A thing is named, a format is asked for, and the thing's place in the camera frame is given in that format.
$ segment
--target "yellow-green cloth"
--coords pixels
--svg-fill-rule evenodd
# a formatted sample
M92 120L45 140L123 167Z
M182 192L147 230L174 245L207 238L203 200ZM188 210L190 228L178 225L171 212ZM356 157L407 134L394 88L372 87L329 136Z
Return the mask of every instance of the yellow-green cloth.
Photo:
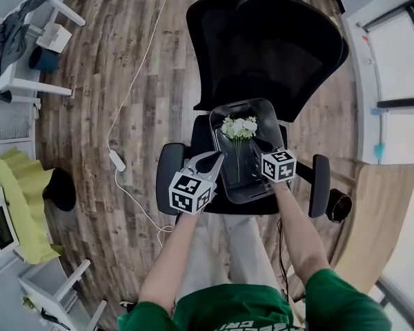
M44 170L27 152L16 147L0 156L0 186L27 263L37 264L59 256L48 241L43 191L53 170Z

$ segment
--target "wooden floor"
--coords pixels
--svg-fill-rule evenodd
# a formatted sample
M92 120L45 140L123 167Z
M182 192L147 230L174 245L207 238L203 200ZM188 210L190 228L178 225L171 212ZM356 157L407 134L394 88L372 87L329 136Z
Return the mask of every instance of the wooden floor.
M43 95L37 121L37 156L45 168L61 167L77 187L77 207L61 212L48 204L46 214L55 243L64 247L61 262L70 272L83 259L92 261L79 291L90 312L101 299L108 301L101 324L116 329L123 313L121 299L135 300L159 254L157 230L140 209L115 186L106 135L139 67L164 0L66 0L85 20L78 28L59 17L72 38L61 56L60 69L46 81L73 89L74 98ZM119 182L159 224L169 222L155 201L155 174L163 144L188 142L200 95L199 72L185 22L196 0L168 0L146 63L122 108L110 144L127 169ZM340 18L335 0L309 0L333 18ZM353 174L350 159L356 152L357 124L354 75L348 61L316 92L299 118L289 125L289 146L301 154L325 154L333 169ZM309 185L298 180L295 196L308 212ZM278 217L258 217L262 239L280 277ZM213 244L228 263L226 238L211 218ZM326 217L314 220L328 256L340 225ZM283 253L287 265L288 255ZM290 279L298 297L303 287Z

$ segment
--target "power adapter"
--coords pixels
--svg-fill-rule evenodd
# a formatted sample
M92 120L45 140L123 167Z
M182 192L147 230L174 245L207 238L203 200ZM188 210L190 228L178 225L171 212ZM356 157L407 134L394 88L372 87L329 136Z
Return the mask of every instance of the power adapter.
M123 160L114 150L110 150L109 157L119 172L123 172L126 169L126 164L124 164Z

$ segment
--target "fiducial marker cube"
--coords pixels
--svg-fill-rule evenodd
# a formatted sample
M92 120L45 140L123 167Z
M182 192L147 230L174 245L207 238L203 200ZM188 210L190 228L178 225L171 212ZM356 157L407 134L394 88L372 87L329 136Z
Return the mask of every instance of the fiducial marker cube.
M290 150L263 154L262 175L275 183L290 180L296 175L296 158Z
M195 214L212 200L213 183L177 172L170 184L168 194L171 207Z

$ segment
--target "green stem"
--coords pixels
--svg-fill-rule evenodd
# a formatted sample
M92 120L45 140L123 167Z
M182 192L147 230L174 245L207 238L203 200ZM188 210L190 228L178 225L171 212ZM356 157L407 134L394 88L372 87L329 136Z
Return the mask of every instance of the green stem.
M241 170L239 168L239 156L241 154L241 139L237 139L237 145L235 146L236 149L236 164L237 164L237 182L241 181Z

